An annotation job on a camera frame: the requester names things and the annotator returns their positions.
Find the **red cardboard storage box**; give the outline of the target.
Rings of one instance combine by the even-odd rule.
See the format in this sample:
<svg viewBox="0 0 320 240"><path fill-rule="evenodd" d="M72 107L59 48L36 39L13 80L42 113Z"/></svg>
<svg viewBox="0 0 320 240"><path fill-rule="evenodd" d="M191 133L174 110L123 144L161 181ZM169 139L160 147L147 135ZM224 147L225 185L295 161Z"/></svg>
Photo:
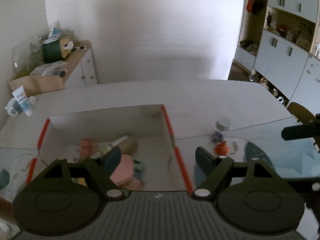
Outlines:
<svg viewBox="0 0 320 240"><path fill-rule="evenodd" d="M103 156L115 148L111 142L127 135L138 149L132 159L144 165L143 180L126 183L133 190L181 191L191 193L192 183L175 144L171 121L164 105L140 105L69 113L47 118L40 133L38 156L31 162L27 182L31 182L56 159L78 163L81 139L95 139Z"/></svg>

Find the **glass jar with grey lid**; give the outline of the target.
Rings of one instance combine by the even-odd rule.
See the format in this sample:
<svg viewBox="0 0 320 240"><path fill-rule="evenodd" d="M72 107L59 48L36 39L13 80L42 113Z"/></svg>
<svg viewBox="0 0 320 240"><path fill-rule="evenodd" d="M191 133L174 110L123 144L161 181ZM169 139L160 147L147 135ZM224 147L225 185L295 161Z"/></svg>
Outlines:
<svg viewBox="0 0 320 240"><path fill-rule="evenodd" d="M214 144L224 140L226 133L229 131L231 120L225 116L221 116L215 123L215 128L210 136L210 141Z"/></svg>

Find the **green tissue box holder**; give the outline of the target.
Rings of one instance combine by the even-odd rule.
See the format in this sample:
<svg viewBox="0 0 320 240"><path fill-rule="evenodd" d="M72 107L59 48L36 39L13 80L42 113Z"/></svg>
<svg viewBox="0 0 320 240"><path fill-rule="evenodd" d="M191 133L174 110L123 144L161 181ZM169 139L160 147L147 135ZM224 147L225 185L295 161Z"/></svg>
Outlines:
<svg viewBox="0 0 320 240"><path fill-rule="evenodd" d="M64 60L73 48L68 35L60 37L54 42L42 45L44 63L53 63Z"/></svg>

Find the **pink heart-shaped dish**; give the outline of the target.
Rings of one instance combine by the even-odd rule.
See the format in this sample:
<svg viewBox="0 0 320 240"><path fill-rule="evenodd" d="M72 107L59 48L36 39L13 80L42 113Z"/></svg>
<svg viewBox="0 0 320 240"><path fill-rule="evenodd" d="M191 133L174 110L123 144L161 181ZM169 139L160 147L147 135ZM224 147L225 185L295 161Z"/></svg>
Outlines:
<svg viewBox="0 0 320 240"><path fill-rule="evenodd" d="M110 176L110 179L118 186L128 183L134 175L133 159L129 155L122 155L120 164Z"/></svg>

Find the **white sunglasses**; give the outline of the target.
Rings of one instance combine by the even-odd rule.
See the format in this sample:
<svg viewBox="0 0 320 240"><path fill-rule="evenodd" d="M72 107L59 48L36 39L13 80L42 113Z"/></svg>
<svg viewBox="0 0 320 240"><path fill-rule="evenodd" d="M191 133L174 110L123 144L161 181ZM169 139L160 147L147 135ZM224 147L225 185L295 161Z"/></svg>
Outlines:
<svg viewBox="0 0 320 240"><path fill-rule="evenodd" d="M81 45L81 46L76 46L76 47L73 47L71 49L71 52L74 53L76 51L82 51L82 50L86 50L87 49L87 46L86 45Z"/></svg>

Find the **white cream tube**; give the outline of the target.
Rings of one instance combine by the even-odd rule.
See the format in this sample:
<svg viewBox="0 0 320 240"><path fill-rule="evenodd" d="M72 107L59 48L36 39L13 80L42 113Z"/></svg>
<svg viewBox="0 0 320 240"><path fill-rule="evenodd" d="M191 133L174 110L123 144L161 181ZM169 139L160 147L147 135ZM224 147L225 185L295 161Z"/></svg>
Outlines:
<svg viewBox="0 0 320 240"><path fill-rule="evenodd" d="M26 116L31 116L33 112L32 105L35 104L37 97L27 97L23 86L20 86L16 90L14 90L12 92L12 96L13 98L5 106L5 110L7 111L7 113L13 118L18 116L22 112L24 112Z"/></svg>

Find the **glass bowl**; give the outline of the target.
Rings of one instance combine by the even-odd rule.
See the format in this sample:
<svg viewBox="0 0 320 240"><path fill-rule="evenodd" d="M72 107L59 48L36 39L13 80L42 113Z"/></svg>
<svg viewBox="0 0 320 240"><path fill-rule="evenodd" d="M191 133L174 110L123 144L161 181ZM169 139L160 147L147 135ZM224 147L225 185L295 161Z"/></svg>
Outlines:
<svg viewBox="0 0 320 240"><path fill-rule="evenodd" d="M15 46L11 52L11 62L16 77L29 75L36 67L43 65L41 38L33 36Z"/></svg>

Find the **small white drawer cabinet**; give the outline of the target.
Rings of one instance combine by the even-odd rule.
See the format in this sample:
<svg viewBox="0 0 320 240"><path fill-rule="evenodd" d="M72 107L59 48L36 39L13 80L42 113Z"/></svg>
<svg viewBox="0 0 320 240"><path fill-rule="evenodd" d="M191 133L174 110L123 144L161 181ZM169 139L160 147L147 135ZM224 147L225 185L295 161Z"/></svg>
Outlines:
<svg viewBox="0 0 320 240"><path fill-rule="evenodd" d="M62 77L65 89L90 87L98 84L91 42L84 40L75 43L75 46L81 45L86 45L87 49L71 52L65 60L67 72Z"/></svg>

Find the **orange toy figure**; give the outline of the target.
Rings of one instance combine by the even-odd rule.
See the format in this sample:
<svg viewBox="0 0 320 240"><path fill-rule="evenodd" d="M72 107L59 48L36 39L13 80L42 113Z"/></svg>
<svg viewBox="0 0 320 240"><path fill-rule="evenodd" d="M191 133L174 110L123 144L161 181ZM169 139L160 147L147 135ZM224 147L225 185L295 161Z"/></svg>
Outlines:
<svg viewBox="0 0 320 240"><path fill-rule="evenodd" d="M229 147L227 145L226 141L221 141L219 143L216 144L215 148L214 148L214 152L216 155L223 155L226 156L229 152Z"/></svg>

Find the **dark wooden chair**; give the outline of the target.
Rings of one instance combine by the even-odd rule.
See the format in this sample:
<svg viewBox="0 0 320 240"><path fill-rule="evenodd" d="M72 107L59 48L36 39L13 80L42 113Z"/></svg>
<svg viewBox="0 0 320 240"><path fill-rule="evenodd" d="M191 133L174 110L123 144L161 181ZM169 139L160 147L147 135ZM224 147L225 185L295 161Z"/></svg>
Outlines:
<svg viewBox="0 0 320 240"><path fill-rule="evenodd" d="M302 124L309 124L311 121L314 121L316 117L304 106L292 102L288 105L287 110L296 117L298 122Z"/></svg>

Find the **yellow rectangular box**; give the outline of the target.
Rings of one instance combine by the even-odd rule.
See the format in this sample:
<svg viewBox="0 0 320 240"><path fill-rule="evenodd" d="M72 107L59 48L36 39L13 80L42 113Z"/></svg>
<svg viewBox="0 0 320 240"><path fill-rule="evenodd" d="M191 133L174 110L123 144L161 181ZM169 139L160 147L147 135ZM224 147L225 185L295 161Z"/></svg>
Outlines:
<svg viewBox="0 0 320 240"><path fill-rule="evenodd" d="M72 178L72 181L74 183L77 183L77 184L80 184L83 186L87 186L84 178Z"/></svg>

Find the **clear plastic bag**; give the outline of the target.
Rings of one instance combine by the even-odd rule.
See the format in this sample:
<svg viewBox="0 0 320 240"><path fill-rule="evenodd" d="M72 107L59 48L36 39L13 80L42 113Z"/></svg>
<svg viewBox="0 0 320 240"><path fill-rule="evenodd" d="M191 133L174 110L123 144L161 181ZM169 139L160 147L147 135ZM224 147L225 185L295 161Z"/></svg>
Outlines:
<svg viewBox="0 0 320 240"><path fill-rule="evenodd" d="M30 76L59 76L64 77L67 72L67 63L65 61L57 61L54 63L44 64L36 67Z"/></svg>

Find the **jar with green lid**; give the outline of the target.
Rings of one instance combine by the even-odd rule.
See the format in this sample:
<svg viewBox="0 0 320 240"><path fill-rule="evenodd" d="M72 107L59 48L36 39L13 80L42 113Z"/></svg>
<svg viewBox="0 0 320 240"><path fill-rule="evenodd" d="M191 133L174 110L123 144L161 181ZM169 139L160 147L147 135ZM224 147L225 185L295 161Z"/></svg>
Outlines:
<svg viewBox="0 0 320 240"><path fill-rule="evenodd" d="M130 136L124 135L119 139L111 142L113 147L119 147L122 154L133 155L138 149L138 143Z"/></svg>

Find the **white wall cabinet unit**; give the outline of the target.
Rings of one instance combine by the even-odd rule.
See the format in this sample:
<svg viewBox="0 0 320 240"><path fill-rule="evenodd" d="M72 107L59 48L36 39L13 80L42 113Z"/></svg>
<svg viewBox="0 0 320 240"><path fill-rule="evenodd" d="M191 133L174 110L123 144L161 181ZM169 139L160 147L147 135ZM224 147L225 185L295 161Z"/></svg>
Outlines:
<svg viewBox="0 0 320 240"><path fill-rule="evenodd" d="M244 0L234 62L285 107L319 112L319 0Z"/></svg>

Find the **brown cardboard box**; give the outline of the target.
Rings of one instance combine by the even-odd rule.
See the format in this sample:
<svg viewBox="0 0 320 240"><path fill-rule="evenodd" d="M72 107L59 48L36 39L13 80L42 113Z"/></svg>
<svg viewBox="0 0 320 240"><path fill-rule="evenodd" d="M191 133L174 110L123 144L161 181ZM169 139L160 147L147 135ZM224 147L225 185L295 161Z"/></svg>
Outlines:
<svg viewBox="0 0 320 240"><path fill-rule="evenodd" d="M12 91L23 86L27 96L65 89L63 80L59 76L24 76L9 82Z"/></svg>

